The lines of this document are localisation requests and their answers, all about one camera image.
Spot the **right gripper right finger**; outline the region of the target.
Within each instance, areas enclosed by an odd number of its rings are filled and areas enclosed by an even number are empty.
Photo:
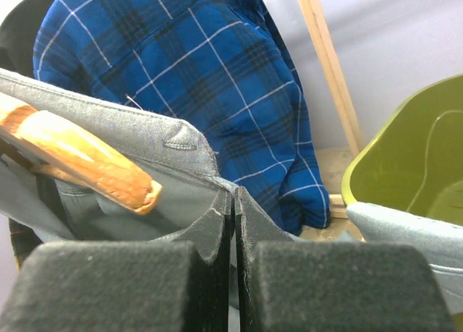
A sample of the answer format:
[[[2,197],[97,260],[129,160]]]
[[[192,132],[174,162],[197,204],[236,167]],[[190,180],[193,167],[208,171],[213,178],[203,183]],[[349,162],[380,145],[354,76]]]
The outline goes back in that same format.
[[[297,242],[244,187],[234,193],[243,331],[454,331],[414,247]]]

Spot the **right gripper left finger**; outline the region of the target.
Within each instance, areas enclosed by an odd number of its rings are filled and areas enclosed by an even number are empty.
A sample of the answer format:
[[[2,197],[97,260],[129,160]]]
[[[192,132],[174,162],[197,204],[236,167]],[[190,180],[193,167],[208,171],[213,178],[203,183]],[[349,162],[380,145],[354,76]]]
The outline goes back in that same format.
[[[23,263],[3,331],[226,331],[232,196],[171,241],[54,242]]]

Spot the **grey shirt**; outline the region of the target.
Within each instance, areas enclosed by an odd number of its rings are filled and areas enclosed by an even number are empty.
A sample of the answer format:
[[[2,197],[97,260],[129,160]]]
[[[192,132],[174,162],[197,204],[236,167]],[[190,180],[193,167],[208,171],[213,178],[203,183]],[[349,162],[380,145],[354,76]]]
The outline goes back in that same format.
[[[36,154],[39,173],[82,184],[145,215],[166,185],[139,158],[179,168],[221,187],[212,151],[191,124],[124,108],[1,71],[1,129]],[[452,313],[462,311],[462,228],[372,203],[349,203],[349,219],[369,242],[403,242],[421,251]]]

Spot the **wooden clothes hanger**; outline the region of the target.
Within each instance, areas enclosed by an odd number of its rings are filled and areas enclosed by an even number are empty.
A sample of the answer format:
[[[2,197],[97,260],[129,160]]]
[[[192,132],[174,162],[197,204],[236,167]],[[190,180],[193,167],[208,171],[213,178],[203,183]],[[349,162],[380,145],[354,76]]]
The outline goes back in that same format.
[[[160,195],[161,184],[89,131],[4,94],[1,135],[45,161],[32,171],[89,187],[138,215],[150,212]]]

